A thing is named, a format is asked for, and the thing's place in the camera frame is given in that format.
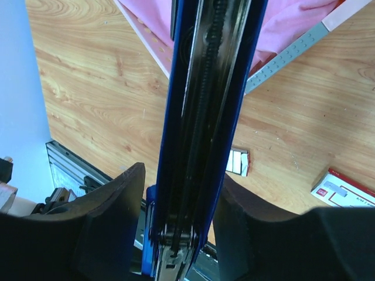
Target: metal strip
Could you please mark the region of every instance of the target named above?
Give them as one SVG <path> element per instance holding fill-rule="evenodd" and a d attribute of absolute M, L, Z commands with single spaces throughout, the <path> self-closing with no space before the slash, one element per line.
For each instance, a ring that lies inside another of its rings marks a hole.
<path fill-rule="evenodd" d="M 59 145 L 56 141 L 47 143 L 47 152 L 50 165 L 57 166 L 63 173 L 72 177 L 77 182 L 83 184 L 83 177 L 90 176 L 101 184 L 108 183 L 111 178 L 98 171 L 83 159 L 80 159 L 71 151 Z M 143 247 L 144 226 L 145 226 L 145 204 L 139 215 L 137 233 L 135 235 L 134 246 L 138 249 Z M 203 251 L 198 255 L 196 263 L 187 274 L 187 281 L 219 281 L 219 266 L 217 260 Z"/>
<path fill-rule="evenodd" d="M 329 31 L 322 22 L 303 34 L 290 44 L 284 51 L 274 57 L 269 63 L 255 72 L 246 82 L 245 95 L 257 88 L 284 66 L 311 48 L 316 42 L 325 37 Z"/>

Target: red and white box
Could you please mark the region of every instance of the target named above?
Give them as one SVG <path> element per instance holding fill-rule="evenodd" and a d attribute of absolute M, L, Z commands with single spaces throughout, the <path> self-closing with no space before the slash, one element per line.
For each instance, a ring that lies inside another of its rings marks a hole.
<path fill-rule="evenodd" d="M 332 168 L 328 169 L 311 194 L 334 207 L 375 208 L 375 191 Z"/>

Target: pink cloth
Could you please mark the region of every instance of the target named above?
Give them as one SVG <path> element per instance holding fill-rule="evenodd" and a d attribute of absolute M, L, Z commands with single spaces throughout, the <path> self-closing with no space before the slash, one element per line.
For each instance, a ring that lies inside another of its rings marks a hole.
<path fill-rule="evenodd" d="M 169 47 L 172 0 L 120 0 Z M 251 68 L 283 51 L 328 15 L 338 0 L 268 0 L 260 37 Z"/>

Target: wood grain surface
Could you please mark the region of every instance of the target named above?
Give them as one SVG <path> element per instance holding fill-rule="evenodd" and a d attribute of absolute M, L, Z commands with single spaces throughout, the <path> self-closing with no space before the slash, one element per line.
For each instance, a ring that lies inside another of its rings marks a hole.
<path fill-rule="evenodd" d="M 115 177 L 155 183 L 168 81 L 112 0 L 26 0 L 52 137 Z M 235 180 L 296 213 L 328 166 L 375 187 L 375 2 L 246 96 Z M 213 233 L 209 241 L 214 242 Z"/>

